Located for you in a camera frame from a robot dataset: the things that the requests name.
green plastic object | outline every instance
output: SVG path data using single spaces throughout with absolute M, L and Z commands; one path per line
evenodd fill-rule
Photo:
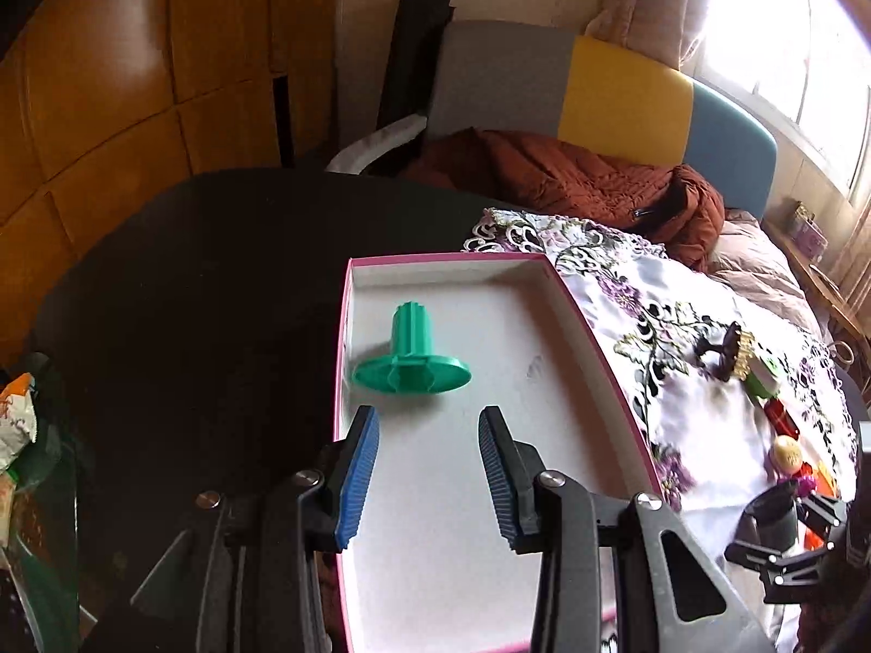
M 404 395 L 447 392 L 470 380 L 472 372 L 463 361 L 433 353 L 430 316 L 417 302 L 396 308 L 390 353 L 365 360 L 354 371 L 355 383 Z

curtain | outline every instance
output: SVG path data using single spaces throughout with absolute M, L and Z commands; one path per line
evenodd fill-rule
M 831 271 L 841 294 L 864 327 L 871 327 L 871 199 Z
M 680 69 L 701 40 L 710 0 L 603 0 L 585 34 Z

rust-colored jacket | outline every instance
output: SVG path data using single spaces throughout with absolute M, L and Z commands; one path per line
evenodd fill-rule
M 400 176 L 591 218 L 663 243 L 699 272 L 726 219 L 720 192 L 692 167 L 633 164 L 529 132 L 463 130 L 428 145 Z

black table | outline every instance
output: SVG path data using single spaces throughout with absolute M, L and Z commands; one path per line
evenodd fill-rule
M 103 239 L 45 299 L 83 449 L 83 604 L 141 582 L 199 492 L 260 490 L 330 437 L 350 257 L 459 250 L 493 204 L 283 169 L 196 177 Z

chair armrest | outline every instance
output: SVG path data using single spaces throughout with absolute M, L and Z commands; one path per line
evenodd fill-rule
M 359 174 L 369 164 L 390 150 L 410 143 L 427 128 L 425 115 L 407 115 L 402 120 L 391 122 L 386 128 L 367 134 L 341 150 L 327 166 L 327 171 L 343 174 Z

